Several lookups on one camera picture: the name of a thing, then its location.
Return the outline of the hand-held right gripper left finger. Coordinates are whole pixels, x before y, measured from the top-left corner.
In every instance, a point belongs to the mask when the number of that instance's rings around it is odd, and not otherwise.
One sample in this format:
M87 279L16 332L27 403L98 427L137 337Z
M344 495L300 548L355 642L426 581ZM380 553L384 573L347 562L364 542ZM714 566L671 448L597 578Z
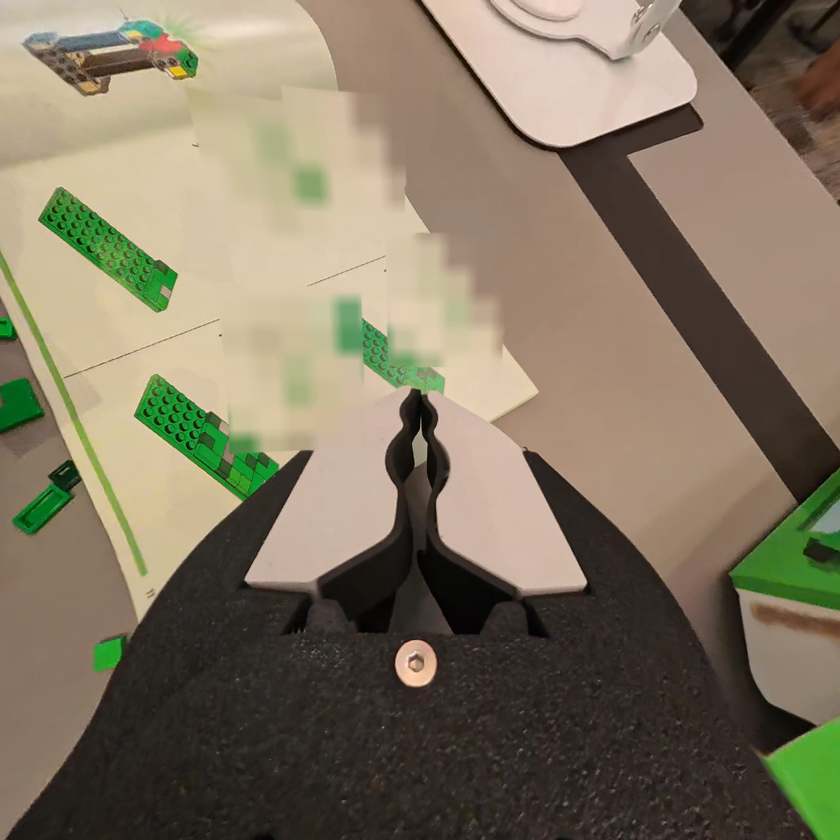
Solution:
M321 435L246 584L324 593L330 575L390 538L418 430L419 391L400 387Z

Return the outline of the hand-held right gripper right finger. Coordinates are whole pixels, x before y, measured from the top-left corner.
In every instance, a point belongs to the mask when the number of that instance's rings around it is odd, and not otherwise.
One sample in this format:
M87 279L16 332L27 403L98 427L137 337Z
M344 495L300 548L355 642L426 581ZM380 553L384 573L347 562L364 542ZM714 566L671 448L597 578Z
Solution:
M423 396L431 495L425 574L461 574L501 598L583 592L585 574L526 452L492 423L438 392Z

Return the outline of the green brick set box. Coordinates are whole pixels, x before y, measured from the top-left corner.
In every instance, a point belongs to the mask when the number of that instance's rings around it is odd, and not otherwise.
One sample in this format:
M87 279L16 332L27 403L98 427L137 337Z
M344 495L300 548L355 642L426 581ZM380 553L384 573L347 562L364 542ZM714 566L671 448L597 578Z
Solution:
M771 705L814 725L764 764L815 838L838 838L839 473L729 576L753 681Z

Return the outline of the green square plate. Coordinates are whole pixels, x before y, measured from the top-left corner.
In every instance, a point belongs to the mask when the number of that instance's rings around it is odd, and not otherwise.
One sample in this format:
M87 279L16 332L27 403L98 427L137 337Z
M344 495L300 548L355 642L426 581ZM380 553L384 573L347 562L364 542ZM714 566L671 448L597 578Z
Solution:
M44 415L29 379L21 377L1 384L1 434Z

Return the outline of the building instruction booklet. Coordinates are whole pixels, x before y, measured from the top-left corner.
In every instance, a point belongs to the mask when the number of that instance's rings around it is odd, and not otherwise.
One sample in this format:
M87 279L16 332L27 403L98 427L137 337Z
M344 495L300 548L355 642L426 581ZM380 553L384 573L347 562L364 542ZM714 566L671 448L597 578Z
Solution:
M336 91L297 2L2 2L2 300L90 479L141 620L243 497L134 417L156 375L197 414L278 419L278 362L225 355L235 292L188 96Z

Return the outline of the green frame brick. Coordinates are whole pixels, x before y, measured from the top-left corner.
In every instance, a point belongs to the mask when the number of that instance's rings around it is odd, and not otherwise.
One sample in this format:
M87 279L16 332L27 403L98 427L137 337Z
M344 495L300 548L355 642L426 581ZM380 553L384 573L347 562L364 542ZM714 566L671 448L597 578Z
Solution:
M51 471L48 478L47 488L12 519L15 528L27 535L37 533L51 522L57 513L73 500L72 491L81 481L78 469L71 459Z

